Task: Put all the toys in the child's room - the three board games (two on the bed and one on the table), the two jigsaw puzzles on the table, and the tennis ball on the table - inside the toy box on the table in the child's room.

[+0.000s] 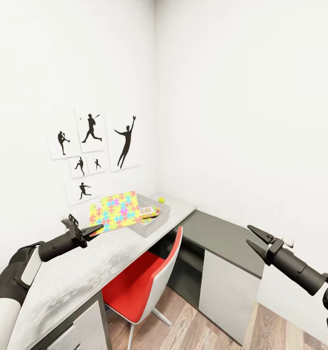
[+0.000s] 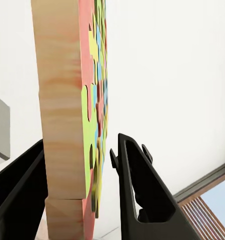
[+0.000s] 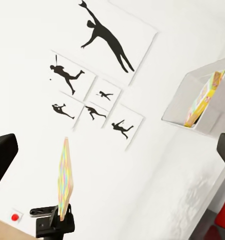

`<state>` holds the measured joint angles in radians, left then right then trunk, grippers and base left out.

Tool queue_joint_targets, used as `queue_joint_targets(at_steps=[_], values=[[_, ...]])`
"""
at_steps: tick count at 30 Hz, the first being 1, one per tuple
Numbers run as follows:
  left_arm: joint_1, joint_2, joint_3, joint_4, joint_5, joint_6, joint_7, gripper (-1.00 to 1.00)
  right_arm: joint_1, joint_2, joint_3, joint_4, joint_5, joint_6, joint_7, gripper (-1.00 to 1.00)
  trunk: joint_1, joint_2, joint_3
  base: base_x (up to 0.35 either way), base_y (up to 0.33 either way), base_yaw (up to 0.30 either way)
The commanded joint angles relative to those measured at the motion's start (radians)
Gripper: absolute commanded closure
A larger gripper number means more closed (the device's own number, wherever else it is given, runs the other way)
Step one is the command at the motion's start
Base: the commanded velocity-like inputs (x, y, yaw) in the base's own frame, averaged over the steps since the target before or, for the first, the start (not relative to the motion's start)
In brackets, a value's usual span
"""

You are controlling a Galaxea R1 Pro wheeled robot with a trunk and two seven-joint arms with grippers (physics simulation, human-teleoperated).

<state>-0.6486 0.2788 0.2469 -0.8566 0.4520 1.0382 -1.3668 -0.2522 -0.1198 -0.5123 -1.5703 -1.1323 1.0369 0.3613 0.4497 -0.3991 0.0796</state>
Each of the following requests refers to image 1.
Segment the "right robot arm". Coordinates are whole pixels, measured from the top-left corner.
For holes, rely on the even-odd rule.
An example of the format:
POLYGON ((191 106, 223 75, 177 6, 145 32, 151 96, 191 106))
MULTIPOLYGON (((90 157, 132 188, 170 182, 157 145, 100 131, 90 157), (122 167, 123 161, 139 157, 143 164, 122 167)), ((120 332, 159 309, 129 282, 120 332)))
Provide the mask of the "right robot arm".
MULTIPOLYGON (((275 266, 292 281, 304 288, 311 296, 314 296, 325 282, 328 283, 328 273, 320 274, 294 255, 296 240, 289 238, 282 238, 281 240, 258 227, 251 225, 247 227, 269 245, 269 249, 265 250, 249 239, 246 240, 263 261, 268 266, 271 264, 275 266)), ((323 305, 328 309, 328 288, 323 296, 323 305)))

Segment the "jigsaw puzzle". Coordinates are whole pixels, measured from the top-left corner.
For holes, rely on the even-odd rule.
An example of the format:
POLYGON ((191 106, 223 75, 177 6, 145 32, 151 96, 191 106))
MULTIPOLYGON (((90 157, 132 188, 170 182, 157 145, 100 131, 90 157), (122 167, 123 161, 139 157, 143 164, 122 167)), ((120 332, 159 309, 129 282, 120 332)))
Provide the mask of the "jigsaw puzzle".
POLYGON ((142 223, 143 224, 148 224, 150 223, 152 220, 154 220, 158 215, 154 216, 154 217, 147 217, 147 218, 143 218, 141 219, 142 220, 142 223))
POLYGON ((89 227, 104 227, 91 237, 142 222, 135 191, 105 197, 100 202, 102 208, 97 209, 94 203, 89 207, 89 227))

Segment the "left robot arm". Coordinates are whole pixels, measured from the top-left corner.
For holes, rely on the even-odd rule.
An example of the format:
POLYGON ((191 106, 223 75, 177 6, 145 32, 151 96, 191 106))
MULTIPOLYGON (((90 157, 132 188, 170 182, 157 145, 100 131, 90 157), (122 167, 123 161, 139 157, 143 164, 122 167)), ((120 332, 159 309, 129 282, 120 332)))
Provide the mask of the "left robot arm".
POLYGON ((65 234, 44 242, 39 241, 19 249, 0 274, 0 350, 7 350, 19 312, 43 262, 63 255, 80 246, 87 247, 92 233, 104 224, 79 229, 79 222, 64 213, 60 221, 66 226, 65 234))

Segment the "board game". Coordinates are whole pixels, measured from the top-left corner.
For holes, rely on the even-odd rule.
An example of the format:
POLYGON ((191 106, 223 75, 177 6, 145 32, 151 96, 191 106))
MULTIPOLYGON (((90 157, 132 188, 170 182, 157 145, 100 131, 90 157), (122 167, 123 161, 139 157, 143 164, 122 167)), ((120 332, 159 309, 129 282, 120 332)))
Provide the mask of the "board game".
POLYGON ((156 215, 158 215, 158 216, 160 215, 159 214, 159 208, 157 208, 157 206, 151 206, 151 207, 142 208, 142 209, 139 209, 139 211, 140 211, 141 219, 147 218, 147 217, 154 217, 156 215))

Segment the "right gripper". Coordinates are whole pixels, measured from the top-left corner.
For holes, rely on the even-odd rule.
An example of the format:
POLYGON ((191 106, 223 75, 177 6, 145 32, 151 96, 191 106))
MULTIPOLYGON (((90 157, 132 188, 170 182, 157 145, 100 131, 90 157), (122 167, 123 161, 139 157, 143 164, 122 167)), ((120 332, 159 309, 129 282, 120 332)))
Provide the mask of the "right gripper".
POLYGON ((265 250, 249 239, 246 240, 246 242, 268 266, 272 264, 292 281, 295 281, 308 266, 303 260, 283 248, 284 241, 280 238, 277 238, 258 227, 251 225, 248 225, 247 227, 269 245, 269 249, 265 250))

